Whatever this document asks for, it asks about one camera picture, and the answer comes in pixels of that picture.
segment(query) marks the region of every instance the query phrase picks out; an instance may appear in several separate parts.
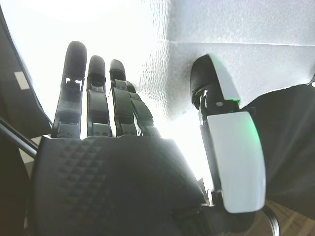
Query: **brown floor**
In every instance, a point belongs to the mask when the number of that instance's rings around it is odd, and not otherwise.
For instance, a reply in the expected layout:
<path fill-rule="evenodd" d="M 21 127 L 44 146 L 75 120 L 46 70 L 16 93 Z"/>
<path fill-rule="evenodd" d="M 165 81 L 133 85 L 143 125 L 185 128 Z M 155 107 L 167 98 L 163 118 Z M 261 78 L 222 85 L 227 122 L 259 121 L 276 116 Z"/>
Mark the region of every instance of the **brown floor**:
<path fill-rule="evenodd" d="M 315 236 L 315 221 L 272 201 L 267 201 L 266 204 L 280 221 L 281 236 Z M 224 236 L 272 236 L 272 231 L 267 217 L 260 211 L 249 230 Z"/>

